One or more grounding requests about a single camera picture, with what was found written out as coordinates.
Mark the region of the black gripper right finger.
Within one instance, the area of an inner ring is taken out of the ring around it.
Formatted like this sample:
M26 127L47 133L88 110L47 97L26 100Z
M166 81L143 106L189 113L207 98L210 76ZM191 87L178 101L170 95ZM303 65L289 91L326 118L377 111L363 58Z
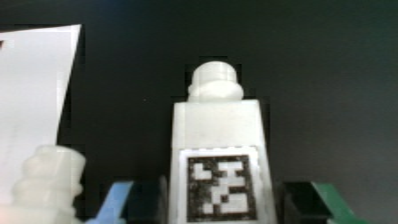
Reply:
M363 224L329 183L285 182L280 203L281 224Z

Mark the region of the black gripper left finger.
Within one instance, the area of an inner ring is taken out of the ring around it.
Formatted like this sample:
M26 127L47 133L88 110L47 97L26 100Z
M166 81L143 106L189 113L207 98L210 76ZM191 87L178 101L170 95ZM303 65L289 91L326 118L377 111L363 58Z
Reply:
M111 186L95 224L168 224L168 182L122 181Z

